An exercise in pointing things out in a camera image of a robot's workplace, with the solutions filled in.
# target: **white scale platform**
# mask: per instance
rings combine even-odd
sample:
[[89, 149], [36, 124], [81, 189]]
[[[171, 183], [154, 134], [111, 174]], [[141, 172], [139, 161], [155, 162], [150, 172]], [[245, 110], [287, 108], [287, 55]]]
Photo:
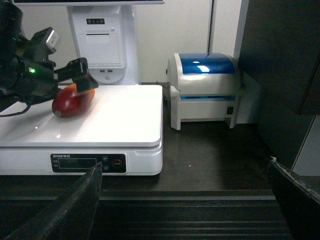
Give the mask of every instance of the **white scale platform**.
[[[52, 101], [0, 118], [0, 175], [156, 175], [163, 165], [162, 87], [101, 85], [88, 112], [59, 118]], [[21, 112], [15, 103], [2, 115]]]

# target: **black panel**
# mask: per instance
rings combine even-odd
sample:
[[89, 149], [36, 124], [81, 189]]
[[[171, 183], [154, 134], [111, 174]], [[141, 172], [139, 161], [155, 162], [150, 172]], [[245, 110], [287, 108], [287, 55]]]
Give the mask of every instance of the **black panel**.
[[251, 0], [239, 66], [297, 114], [320, 114], [320, 1]]
[[86, 173], [97, 163], [102, 163], [104, 173], [124, 174], [127, 172], [126, 155], [118, 153], [51, 154], [54, 173]]

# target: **label printer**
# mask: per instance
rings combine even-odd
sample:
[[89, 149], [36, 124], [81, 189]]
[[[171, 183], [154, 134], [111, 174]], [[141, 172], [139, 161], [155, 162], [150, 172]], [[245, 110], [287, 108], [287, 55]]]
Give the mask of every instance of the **label printer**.
[[171, 127], [181, 122], [225, 121], [237, 124], [242, 86], [231, 56], [222, 53], [175, 53], [168, 60]]

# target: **white monitor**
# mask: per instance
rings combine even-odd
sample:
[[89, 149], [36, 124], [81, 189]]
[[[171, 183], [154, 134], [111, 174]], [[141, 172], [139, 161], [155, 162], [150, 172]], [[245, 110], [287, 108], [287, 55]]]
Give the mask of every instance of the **white monitor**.
[[165, 0], [12, 0], [16, 6], [108, 6], [163, 4]]

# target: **lcd display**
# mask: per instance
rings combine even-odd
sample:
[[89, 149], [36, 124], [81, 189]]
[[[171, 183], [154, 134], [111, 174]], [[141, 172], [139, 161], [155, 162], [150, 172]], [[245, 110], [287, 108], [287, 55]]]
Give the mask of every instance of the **lcd display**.
[[60, 169], [90, 169], [97, 164], [96, 158], [58, 158]]

